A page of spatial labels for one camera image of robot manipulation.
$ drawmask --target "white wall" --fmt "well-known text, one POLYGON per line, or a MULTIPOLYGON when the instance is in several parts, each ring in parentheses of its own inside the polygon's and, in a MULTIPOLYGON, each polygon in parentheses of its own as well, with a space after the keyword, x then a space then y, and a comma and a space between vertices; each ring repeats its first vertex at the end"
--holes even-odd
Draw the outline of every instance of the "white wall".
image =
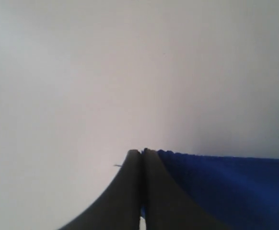
POLYGON ((0 0, 0 230, 52 230, 128 149, 279 158, 279 1, 0 0))

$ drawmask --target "blue fabric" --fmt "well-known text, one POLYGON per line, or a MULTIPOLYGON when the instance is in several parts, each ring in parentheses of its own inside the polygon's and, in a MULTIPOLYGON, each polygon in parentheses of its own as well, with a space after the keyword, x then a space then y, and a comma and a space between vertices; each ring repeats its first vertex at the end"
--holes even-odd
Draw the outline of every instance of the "blue fabric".
POLYGON ((158 154, 181 188, 233 229, 279 229, 279 159, 158 154))

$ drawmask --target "blue towel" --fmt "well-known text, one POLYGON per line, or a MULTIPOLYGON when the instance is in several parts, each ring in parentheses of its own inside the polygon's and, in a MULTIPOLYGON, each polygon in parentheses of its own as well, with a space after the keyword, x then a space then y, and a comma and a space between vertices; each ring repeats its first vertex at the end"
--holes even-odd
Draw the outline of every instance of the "blue towel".
POLYGON ((279 159, 158 154, 181 188, 233 229, 279 229, 279 159))

